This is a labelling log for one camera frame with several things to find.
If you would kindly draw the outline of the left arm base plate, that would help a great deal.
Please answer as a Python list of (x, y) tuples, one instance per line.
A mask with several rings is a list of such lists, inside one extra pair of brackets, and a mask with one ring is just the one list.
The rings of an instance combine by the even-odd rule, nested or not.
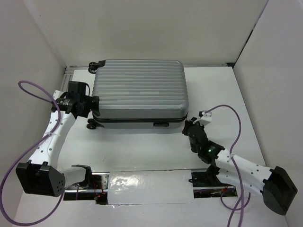
[(64, 201), (93, 201), (99, 205), (107, 205), (109, 172), (92, 173), (91, 182), (82, 186), (76, 183), (65, 190)]

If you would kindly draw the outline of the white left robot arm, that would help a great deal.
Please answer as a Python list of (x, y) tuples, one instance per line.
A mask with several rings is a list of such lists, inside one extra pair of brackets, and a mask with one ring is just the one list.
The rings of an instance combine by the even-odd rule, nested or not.
[(97, 96), (90, 96), (87, 83), (70, 81), (66, 92), (49, 95), (52, 104), (50, 121), (41, 142), (27, 162), (18, 163), (16, 174), (27, 194), (58, 197), (66, 188), (77, 184), (87, 189), (93, 184), (92, 170), (87, 165), (72, 165), (59, 171), (58, 159), (65, 139), (78, 117), (87, 118), (98, 111)]

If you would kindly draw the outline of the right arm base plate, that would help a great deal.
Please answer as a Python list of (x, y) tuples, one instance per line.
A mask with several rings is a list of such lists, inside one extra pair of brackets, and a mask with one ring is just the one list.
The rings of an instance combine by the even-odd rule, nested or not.
[(234, 186), (223, 184), (212, 178), (206, 171), (191, 172), (193, 193), (195, 199), (200, 198), (219, 198), (237, 197), (237, 192)]

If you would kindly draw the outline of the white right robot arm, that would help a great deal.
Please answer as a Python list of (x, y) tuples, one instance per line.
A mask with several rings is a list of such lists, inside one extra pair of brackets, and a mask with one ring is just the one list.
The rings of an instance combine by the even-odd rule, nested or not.
[(207, 181), (243, 188), (263, 199), (264, 204), (279, 215), (286, 215), (298, 189), (281, 167), (270, 168), (233, 155), (228, 149), (208, 139), (205, 128), (193, 117), (185, 121), (182, 134), (188, 136), (191, 151), (206, 164)]

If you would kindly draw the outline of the dark grey hardshell suitcase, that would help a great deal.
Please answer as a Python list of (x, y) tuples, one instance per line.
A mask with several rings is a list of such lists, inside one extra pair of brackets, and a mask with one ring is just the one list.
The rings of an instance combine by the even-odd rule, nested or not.
[(173, 128), (187, 118), (184, 66), (177, 60), (90, 62), (98, 99), (87, 128)]

